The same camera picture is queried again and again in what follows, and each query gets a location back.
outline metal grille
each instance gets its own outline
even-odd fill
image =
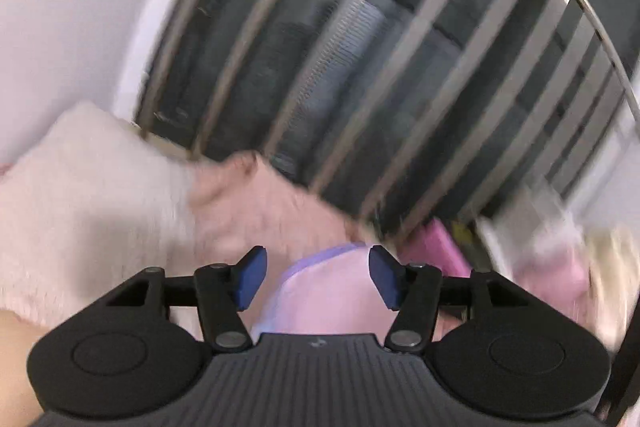
[[[244,80],[244,72],[250,69],[248,63],[253,60],[252,49],[260,41],[271,39],[273,43],[273,33],[268,33],[270,27],[275,25],[280,31],[288,28],[287,34],[295,37],[289,39],[287,49],[293,50],[296,44],[299,45],[295,55],[301,57],[300,65],[293,64],[293,69],[287,70],[291,71],[290,78],[267,82],[266,87],[271,89],[271,97],[275,96],[278,105],[275,110],[271,113],[264,110],[261,114],[263,105],[268,105],[265,100],[264,104],[254,103],[251,116],[239,117],[238,120],[252,122],[245,125],[251,128],[247,133],[252,138],[238,144],[238,148],[246,147],[247,143],[258,148],[294,181],[308,185],[312,192],[322,194],[362,219],[378,215],[387,200],[402,200],[403,194],[411,193],[411,197],[402,200],[406,202],[404,207],[402,203],[389,205],[397,216],[388,219],[390,225],[386,225],[385,232],[395,234],[399,241],[436,212],[447,197],[456,200],[449,203],[453,208],[449,214],[464,220],[472,219],[496,197],[501,187],[513,183],[516,171],[520,172],[519,177],[515,176],[516,181],[546,177],[561,194],[566,194],[606,130],[621,98],[626,99],[636,121],[640,121],[640,108],[620,57],[588,1],[545,0],[508,69],[496,80],[492,96],[470,126],[459,126],[458,131],[451,134],[446,153],[436,154],[441,158],[429,166],[432,175],[425,178],[426,183],[416,194],[412,176],[424,165],[424,151],[433,152],[433,143],[437,142],[438,135],[442,135],[442,126],[451,121],[463,92],[469,96],[470,79],[482,67],[507,20],[518,15],[519,0],[488,0],[487,8],[474,23],[466,42],[461,42],[459,51],[452,52],[448,69],[443,66],[446,69],[443,81],[438,86],[428,86],[432,91],[428,100],[417,103],[428,81],[422,83],[420,90],[415,89],[416,103],[409,128],[397,133],[395,145],[388,154],[389,161],[380,162],[373,174],[363,176],[368,180],[365,192],[362,189],[355,194],[357,190],[354,190],[346,200],[334,201],[340,198],[332,194],[345,192],[344,183],[338,183],[342,172],[349,169],[353,172],[367,162],[358,153],[363,142],[373,151],[370,154],[373,163],[376,162],[375,149],[382,151],[385,148],[388,136],[375,131],[376,127],[385,126],[385,122],[381,122],[384,119],[380,118],[385,114],[385,104],[399,89],[404,89],[405,95],[409,90],[405,100],[411,99],[411,88],[401,86],[406,84],[412,61],[423,52],[430,32],[441,18],[448,16],[447,9],[454,0],[416,0],[412,12],[405,10],[399,14],[396,9],[396,22],[408,19],[396,26],[385,22],[381,5],[388,1],[336,0],[319,24],[317,34],[305,33],[292,23],[278,22],[277,15],[283,12],[282,3],[286,1],[254,0],[252,5],[246,6],[246,17],[215,74],[212,92],[206,95],[208,100],[194,126],[195,132],[184,141],[190,147],[192,157],[198,158],[207,153],[213,141],[225,136],[233,140],[234,134],[224,123],[230,118],[234,100],[252,99],[250,89],[239,87],[243,82],[254,85]],[[575,24],[566,22],[571,19],[572,9],[579,12],[574,17]],[[187,34],[190,25],[197,25],[198,17],[202,17],[198,10],[208,11],[203,8],[203,0],[180,0],[166,30],[138,119],[143,136],[159,121],[171,120],[159,107],[164,93],[169,92],[166,86],[171,84],[172,68],[183,67],[175,60],[180,47],[196,45],[188,44]],[[382,58],[380,52],[374,53],[375,56],[369,53],[372,46],[375,48],[376,36],[383,31],[381,28],[387,35],[395,35]],[[462,195],[454,197],[454,188],[465,176],[470,176],[474,161],[491,147],[492,139],[509,126],[514,104],[523,90],[530,89],[532,72],[541,68],[540,60],[548,53],[549,43],[563,32],[566,42],[561,56],[546,75],[547,80],[526,116],[512,125],[514,136],[494,154],[494,162],[481,180],[467,184]],[[256,56],[262,56],[260,53],[264,54],[258,51]],[[379,66],[369,71],[369,62]],[[360,69],[364,73],[357,76],[353,73],[354,64],[362,63],[364,67]],[[268,61],[263,61],[262,67],[268,69]],[[577,71],[582,71],[584,77],[578,84],[575,82]],[[334,103],[340,105],[337,101],[341,99],[349,100],[349,103],[343,102],[342,110],[332,109]],[[546,132],[550,118],[564,102],[566,110],[561,119],[552,131]],[[249,104],[245,102],[243,106],[247,111]],[[167,132],[165,136],[172,138],[172,133]],[[536,141],[541,142],[542,147],[534,150],[532,144]],[[289,150],[291,144],[295,144],[294,151]],[[228,146],[218,156],[234,150],[235,146]]]

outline white plush fabric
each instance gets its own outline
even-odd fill
[[[192,273],[192,178],[90,103],[63,114],[0,179],[0,309],[54,327],[145,266]]]

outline tan surface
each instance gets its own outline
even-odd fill
[[[0,311],[0,425],[23,427],[42,409],[27,378],[26,362],[31,346],[46,333],[44,328]]]

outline metal bar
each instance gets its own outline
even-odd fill
[[[191,20],[193,11],[198,5],[198,1],[199,0],[179,0],[164,33],[164,38],[158,49],[158,57],[151,71],[140,110],[140,136],[145,139],[154,122],[154,113],[162,96],[164,84],[166,83],[172,61],[178,51],[180,40],[182,39],[187,24]]]
[[[439,92],[423,111],[409,138],[404,141],[382,177],[369,191],[360,206],[360,217],[366,218],[393,187],[422,145],[431,137],[451,105],[466,86],[478,64],[494,43],[517,0],[493,0],[482,22],[469,39],[466,49],[447,75]]]
[[[322,73],[323,65],[334,52],[335,47],[340,42],[340,38],[357,15],[358,6],[363,1],[341,0],[329,21],[324,25],[324,29],[314,47],[309,51],[302,68],[298,71],[292,87],[289,89],[285,102],[271,125],[263,146],[263,152],[267,158],[274,155],[276,147],[287,129],[287,123],[289,123],[289,119],[298,105],[300,93],[304,92],[305,87],[313,83],[314,78]]]
[[[335,171],[367,126],[369,118],[396,84],[447,1],[449,0],[421,1],[414,18],[367,91],[364,101],[348,121],[333,150],[311,181],[311,192],[319,193],[330,183]]]
[[[562,154],[562,150],[578,130],[580,122],[587,114],[604,81],[609,77],[607,73],[610,71],[612,71],[611,60],[606,49],[600,45],[591,67],[584,81],[580,84],[580,88],[569,105],[564,118],[562,118],[558,127],[546,142],[542,153],[538,155],[535,163],[529,169],[525,176],[526,180],[537,183],[551,170],[551,167]]]
[[[567,48],[562,54],[554,73],[546,83],[540,97],[536,100],[529,116],[522,124],[510,145],[500,155],[497,164],[485,176],[482,183],[471,194],[460,212],[462,221],[470,221],[476,217],[502,182],[513,171],[525,153],[529,150],[533,140],[542,131],[546,121],[551,117],[569,83],[574,78],[580,61],[587,51],[593,38],[593,26],[589,18],[583,13]]]
[[[207,103],[205,116],[196,134],[193,146],[191,147],[192,158],[201,156],[203,150],[206,148],[209,136],[218,122],[218,118],[225,106],[236,75],[242,66],[242,62],[251,48],[256,35],[275,6],[276,1],[277,0],[256,0],[249,16],[242,25],[242,29],[238,33],[238,37],[229,53],[225,66],[218,76],[214,92],[209,99],[209,103]]]
[[[560,170],[551,180],[551,186],[559,194],[566,190],[580,171],[580,168],[587,161],[602,131],[609,123],[610,117],[620,101],[621,94],[623,94],[623,89],[617,82],[613,82],[605,88],[578,141],[571,149]]]
[[[407,218],[403,221],[398,232],[397,240],[401,243],[409,233],[420,224],[433,207],[455,184],[469,162],[482,148],[484,142],[491,136],[502,118],[507,113],[520,89],[529,78],[531,71],[540,60],[546,45],[551,39],[569,0],[548,0],[546,6],[536,22],[535,27],[527,38],[527,42],[513,63],[491,102],[482,112],[482,117],[468,134],[462,145],[458,147],[453,158],[445,165],[442,172],[427,188],[418,200]]]
[[[613,45],[609,34],[607,33],[606,29],[604,29],[604,26],[602,25],[602,22],[593,9],[593,6],[591,6],[591,3],[589,3],[589,1],[587,0],[578,0],[578,2],[581,4],[582,9],[590,17],[591,24],[593,24],[593,27],[596,29],[598,35],[600,36],[602,45],[607,50],[607,53],[609,54],[609,57],[611,58],[616,71],[618,72],[618,81],[620,82],[620,85],[625,92],[626,102],[628,103],[631,114],[636,121],[636,134],[638,134],[638,136],[640,137],[640,105],[638,104],[638,99],[636,98],[636,94],[634,92],[631,81],[629,81],[629,77],[626,74],[625,67],[622,65],[622,60],[620,60],[620,56],[618,55],[618,52],[616,51],[616,48]]]

